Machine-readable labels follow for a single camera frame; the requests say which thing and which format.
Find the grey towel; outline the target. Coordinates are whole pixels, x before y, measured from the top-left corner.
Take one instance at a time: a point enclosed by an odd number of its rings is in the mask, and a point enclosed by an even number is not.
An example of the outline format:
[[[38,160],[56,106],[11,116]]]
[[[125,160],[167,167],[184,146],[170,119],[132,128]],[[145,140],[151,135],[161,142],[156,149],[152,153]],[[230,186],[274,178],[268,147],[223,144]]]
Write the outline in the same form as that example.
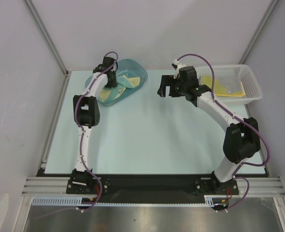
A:
[[[209,88],[212,87],[212,83],[214,83],[214,88],[213,90],[215,90],[215,87],[218,86],[219,84],[231,89],[231,88],[235,88],[235,91],[240,91],[240,87],[239,83],[241,83],[239,78],[233,77],[233,76],[218,76],[215,77],[214,82],[212,81],[212,76],[210,75],[202,75],[200,76],[200,83],[202,85],[207,85]]]

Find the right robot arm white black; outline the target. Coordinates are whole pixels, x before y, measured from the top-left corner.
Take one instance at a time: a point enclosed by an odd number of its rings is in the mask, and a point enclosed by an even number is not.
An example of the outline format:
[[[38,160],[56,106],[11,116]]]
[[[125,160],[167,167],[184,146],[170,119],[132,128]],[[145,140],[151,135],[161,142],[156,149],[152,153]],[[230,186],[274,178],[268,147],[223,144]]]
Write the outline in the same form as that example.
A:
[[[222,194],[241,166],[261,148],[260,138],[256,133],[257,121],[252,117],[240,119],[238,115],[229,112],[212,95],[210,87],[200,84],[193,66],[177,68],[175,75],[162,75],[157,94],[165,97],[167,88],[170,97],[185,97],[224,130],[224,158],[207,182],[208,190]]]

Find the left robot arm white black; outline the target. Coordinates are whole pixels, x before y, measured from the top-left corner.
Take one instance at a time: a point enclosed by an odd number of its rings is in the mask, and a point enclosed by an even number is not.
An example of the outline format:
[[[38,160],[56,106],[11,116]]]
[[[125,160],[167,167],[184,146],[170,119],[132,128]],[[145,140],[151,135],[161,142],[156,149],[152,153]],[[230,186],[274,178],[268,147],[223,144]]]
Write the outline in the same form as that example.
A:
[[[81,95],[73,97],[74,121],[78,126],[79,149],[75,167],[67,184],[67,194],[88,194],[100,180],[88,167],[89,142],[92,129],[99,124],[97,97],[104,87],[116,87],[117,58],[105,55],[93,71],[91,80]]]

